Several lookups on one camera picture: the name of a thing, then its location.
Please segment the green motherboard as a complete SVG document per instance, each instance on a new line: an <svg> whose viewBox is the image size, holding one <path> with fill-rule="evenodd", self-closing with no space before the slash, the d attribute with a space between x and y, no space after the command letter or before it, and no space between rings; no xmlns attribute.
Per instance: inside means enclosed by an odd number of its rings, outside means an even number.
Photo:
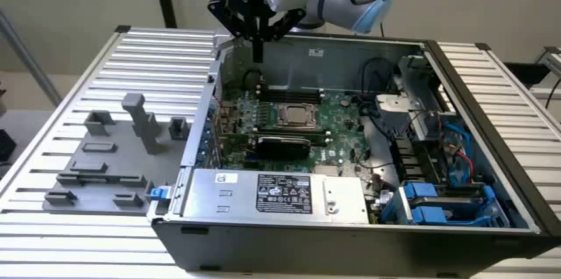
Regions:
<svg viewBox="0 0 561 279"><path fill-rule="evenodd" d="M356 161L369 149L361 122L360 105L347 92L318 91L316 129L331 130L332 137L253 133L254 127L277 127L277 102L264 102L257 95L265 89L232 91L221 103L218 118L220 164L225 169L320 173L341 176L359 169ZM297 137L312 142L308 159L296 161L261 160L256 152L257 139L264 136Z"/></svg>

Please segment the silver power supply unit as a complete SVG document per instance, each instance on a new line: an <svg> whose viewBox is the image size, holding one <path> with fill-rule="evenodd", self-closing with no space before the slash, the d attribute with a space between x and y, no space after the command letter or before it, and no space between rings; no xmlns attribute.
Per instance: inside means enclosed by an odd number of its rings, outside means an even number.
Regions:
<svg viewBox="0 0 561 279"><path fill-rule="evenodd" d="M197 169L181 215L218 223L369 224L360 178L312 173Z"/></svg>

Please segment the blue disk bay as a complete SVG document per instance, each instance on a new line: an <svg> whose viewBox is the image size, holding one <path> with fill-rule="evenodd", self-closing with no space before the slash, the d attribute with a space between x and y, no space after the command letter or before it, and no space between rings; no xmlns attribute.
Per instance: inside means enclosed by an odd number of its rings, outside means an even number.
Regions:
<svg viewBox="0 0 561 279"><path fill-rule="evenodd" d="M381 224L509 228L493 188L407 182L383 205Z"/></svg>

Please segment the grey slanted metal leg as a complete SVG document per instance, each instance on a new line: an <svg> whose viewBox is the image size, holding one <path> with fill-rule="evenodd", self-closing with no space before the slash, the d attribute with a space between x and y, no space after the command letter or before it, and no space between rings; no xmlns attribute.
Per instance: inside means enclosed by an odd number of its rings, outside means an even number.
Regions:
<svg viewBox="0 0 561 279"><path fill-rule="evenodd" d="M2 9L0 9L0 33L5 36L15 55L19 57L25 67L27 68L27 71L34 77L45 95L47 96L47 99L50 100L54 107L57 107L62 103L63 98L57 90L57 87L51 78L49 77L47 73L45 72L41 65L38 64L38 61L35 60L35 57L33 56L33 53L30 52L30 49L27 48L17 32L17 29L13 23L10 22L10 19Z"/></svg>

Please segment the metal CPU socket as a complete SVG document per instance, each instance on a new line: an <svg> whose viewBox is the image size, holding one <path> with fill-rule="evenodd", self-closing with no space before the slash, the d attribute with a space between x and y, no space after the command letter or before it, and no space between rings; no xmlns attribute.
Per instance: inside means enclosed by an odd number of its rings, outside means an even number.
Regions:
<svg viewBox="0 0 561 279"><path fill-rule="evenodd" d="M277 105L276 126L302 129L316 128L317 106L309 103L280 103Z"/></svg>

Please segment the black RAM slots bank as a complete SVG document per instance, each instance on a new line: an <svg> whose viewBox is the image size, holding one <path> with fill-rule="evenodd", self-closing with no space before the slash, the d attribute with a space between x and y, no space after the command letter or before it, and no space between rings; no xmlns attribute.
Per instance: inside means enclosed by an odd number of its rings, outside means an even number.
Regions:
<svg viewBox="0 0 561 279"><path fill-rule="evenodd" d="M292 91L292 90L264 90L258 95L264 102L293 103L293 104L321 104L322 97L318 91Z"/></svg>
<svg viewBox="0 0 561 279"><path fill-rule="evenodd" d="M331 130L308 127L254 127L252 132L260 134L294 135L305 137L322 136L328 138L333 135Z"/></svg>

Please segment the aluminium frame with black panel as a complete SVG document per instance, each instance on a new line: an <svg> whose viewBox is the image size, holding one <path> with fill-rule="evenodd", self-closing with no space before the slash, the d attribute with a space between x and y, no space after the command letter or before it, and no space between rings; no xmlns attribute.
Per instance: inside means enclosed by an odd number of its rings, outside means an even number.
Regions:
<svg viewBox="0 0 561 279"><path fill-rule="evenodd" d="M532 93L540 94L535 86L552 75L556 78L554 86L547 92L546 108L554 100L561 100L561 47L547 46L536 61L530 62L505 62L507 68L515 74L523 85Z"/></svg>

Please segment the black RAM stick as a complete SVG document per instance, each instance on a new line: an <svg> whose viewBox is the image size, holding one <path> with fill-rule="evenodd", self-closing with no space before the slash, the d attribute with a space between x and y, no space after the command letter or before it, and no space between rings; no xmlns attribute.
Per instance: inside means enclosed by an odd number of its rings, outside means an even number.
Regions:
<svg viewBox="0 0 561 279"><path fill-rule="evenodd" d="M265 56L265 42L261 39L256 39L252 42L253 46L253 60L256 63L264 62Z"/></svg>

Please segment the black open PC case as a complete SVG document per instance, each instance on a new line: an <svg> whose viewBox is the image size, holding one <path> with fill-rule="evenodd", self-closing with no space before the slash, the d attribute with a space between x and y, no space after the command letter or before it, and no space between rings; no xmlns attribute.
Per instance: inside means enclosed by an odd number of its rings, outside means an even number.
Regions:
<svg viewBox="0 0 561 279"><path fill-rule="evenodd" d="M561 217L532 180L561 173L561 126L485 44L297 33L268 43L256 63L252 45L220 36L214 55L170 199L152 201L148 213L181 268L468 278L505 259L561 246ZM436 140L396 138L383 125L377 96L392 92L400 59L412 55L429 61L439 91L461 116L460 123L439 126ZM181 215L194 170L225 169L221 103L246 89L324 89L356 97L369 149L359 169L328 176L360 178L369 224L218 223ZM407 182L489 185L511 227L379 223L383 205Z"/></svg>

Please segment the grey metal drive cage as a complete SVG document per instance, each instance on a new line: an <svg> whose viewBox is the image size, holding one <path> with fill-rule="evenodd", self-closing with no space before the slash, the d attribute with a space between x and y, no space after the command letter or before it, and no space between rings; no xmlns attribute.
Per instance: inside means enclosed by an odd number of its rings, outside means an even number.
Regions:
<svg viewBox="0 0 561 279"><path fill-rule="evenodd" d="M377 96L383 125L396 138L436 140L439 126L460 123L461 116L444 100L440 79L427 58L404 56L399 69L392 92Z"/></svg>

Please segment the grey parts rack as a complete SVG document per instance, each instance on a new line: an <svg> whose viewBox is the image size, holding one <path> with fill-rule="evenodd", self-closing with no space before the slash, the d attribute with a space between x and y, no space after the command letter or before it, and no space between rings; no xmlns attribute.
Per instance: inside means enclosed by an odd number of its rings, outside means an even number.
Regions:
<svg viewBox="0 0 561 279"><path fill-rule="evenodd" d="M129 120L107 110L89 113L86 136L45 193L47 212L144 216L153 189L176 183L190 133L186 118L160 122L141 93L125 96L122 108Z"/></svg>

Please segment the black box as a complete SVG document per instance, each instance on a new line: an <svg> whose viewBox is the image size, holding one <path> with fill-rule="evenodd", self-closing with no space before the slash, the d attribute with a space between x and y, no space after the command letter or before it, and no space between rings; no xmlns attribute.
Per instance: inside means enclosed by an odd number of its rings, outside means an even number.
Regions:
<svg viewBox="0 0 561 279"><path fill-rule="evenodd" d="M11 138L9 132L0 129L0 162L9 161L17 149L17 142Z"/></svg>

